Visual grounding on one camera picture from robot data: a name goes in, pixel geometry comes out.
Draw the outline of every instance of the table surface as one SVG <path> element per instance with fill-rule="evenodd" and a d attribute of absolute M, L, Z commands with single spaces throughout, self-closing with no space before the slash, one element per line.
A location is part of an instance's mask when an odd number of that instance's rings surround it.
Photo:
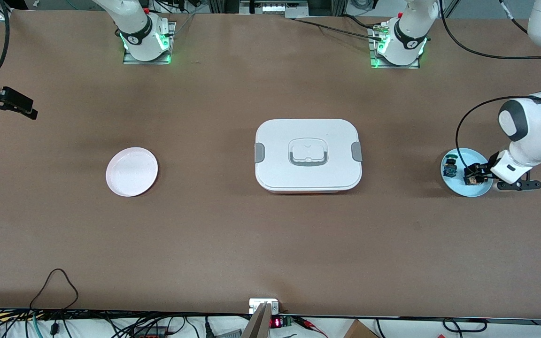
<path fill-rule="evenodd" d="M 451 26 L 483 52 L 541 55 L 509 21 Z M 11 27 L 0 86 L 34 99 L 39 117 L 0 113 L 0 307 L 28 306 L 60 267 L 77 308 L 244 312 L 275 297 L 290 313 L 541 318 L 541 190 L 466 199 L 438 173 L 460 117 L 541 90 L 541 60 L 469 54 L 436 22 L 421 69 L 372 69 L 361 38 L 196 15 L 172 64 L 123 66 L 106 13 L 15 11 Z M 462 146 L 489 156 L 507 144 L 499 107 L 468 119 Z M 352 122 L 361 182 L 265 191 L 253 143 L 271 118 Z M 133 146 L 156 155 L 159 177 L 123 198 L 105 169 Z M 71 298 L 56 274 L 36 306 Z"/>

